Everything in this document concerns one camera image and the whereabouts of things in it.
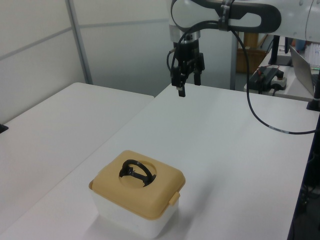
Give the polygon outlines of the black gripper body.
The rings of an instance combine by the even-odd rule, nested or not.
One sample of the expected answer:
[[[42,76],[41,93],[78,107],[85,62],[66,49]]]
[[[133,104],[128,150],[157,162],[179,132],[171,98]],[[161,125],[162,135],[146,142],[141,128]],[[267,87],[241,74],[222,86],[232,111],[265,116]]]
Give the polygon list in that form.
[[[177,42],[173,43],[176,48],[176,59],[178,60],[178,66],[182,70],[186,70],[188,67],[191,69],[204,70],[205,62],[204,55],[199,49],[199,40],[192,42],[182,42],[178,46]]]

